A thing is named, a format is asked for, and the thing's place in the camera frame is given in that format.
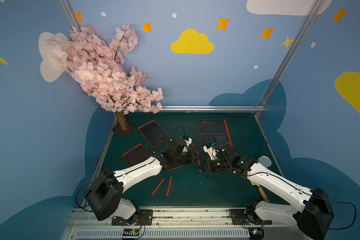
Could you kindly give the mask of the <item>colourful scribble red writing tablet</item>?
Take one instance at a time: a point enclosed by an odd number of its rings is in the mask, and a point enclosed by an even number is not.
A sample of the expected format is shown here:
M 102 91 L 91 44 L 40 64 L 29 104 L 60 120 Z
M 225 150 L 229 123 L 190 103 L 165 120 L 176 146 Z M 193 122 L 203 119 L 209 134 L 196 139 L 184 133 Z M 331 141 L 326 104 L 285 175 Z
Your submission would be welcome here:
M 216 147 L 229 144 L 227 134 L 200 134 L 200 146 L 215 145 Z

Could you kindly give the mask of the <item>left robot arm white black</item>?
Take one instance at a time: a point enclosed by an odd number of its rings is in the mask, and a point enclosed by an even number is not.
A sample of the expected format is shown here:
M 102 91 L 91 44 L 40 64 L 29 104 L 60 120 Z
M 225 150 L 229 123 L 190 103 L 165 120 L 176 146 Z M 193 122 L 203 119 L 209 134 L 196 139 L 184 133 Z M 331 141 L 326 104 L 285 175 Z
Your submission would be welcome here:
M 132 186 L 147 178 L 159 175 L 163 171 L 170 171 L 199 160 L 199 153 L 188 136 L 173 139 L 163 151 L 132 167 L 99 173 L 89 185 L 85 199 L 98 221 L 109 217 L 121 218 L 128 224 L 140 222 L 139 207 L 122 195 Z

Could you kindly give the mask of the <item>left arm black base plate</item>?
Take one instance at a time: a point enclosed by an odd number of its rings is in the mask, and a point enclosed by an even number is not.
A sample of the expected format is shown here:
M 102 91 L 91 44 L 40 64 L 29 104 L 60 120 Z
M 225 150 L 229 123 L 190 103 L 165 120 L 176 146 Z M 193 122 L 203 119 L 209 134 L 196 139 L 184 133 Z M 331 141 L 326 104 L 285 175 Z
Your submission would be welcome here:
M 153 210 L 137 210 L 129 219 L 113 216 L 112 226 L 151 226 L 153 220 Z

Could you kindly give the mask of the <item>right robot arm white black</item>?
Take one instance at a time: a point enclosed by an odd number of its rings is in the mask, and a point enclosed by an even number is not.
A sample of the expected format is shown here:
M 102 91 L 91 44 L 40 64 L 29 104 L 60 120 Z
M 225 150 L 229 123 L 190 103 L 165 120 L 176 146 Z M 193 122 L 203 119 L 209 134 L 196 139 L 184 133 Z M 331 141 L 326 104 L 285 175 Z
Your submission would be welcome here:
M 243 213 L 232 211 L 235 223 L 282 223 L 297 227 L 312 240 L 325 238 L 335 215 L 324 190 L 311 190 L 293 183 L 272 172 L 258 160 L 239 156 L 229 144 L 219 148 L 208 144 L 203 146 L 203 151 L 209 155 L 201 164 L 205 172 L 229 171 L 268 189 L 287 202 L 286 205 L 280 205 L 253 200 Z

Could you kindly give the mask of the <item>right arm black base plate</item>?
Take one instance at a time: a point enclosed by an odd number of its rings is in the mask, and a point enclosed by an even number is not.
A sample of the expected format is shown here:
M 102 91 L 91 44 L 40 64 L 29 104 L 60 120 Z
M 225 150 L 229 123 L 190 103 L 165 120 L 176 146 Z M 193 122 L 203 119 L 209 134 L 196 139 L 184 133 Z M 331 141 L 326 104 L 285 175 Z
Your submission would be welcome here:
M 233 225 L 272 225 L 272 221 L 261 220 L 253 210 L 231 209 L 229 216 Z

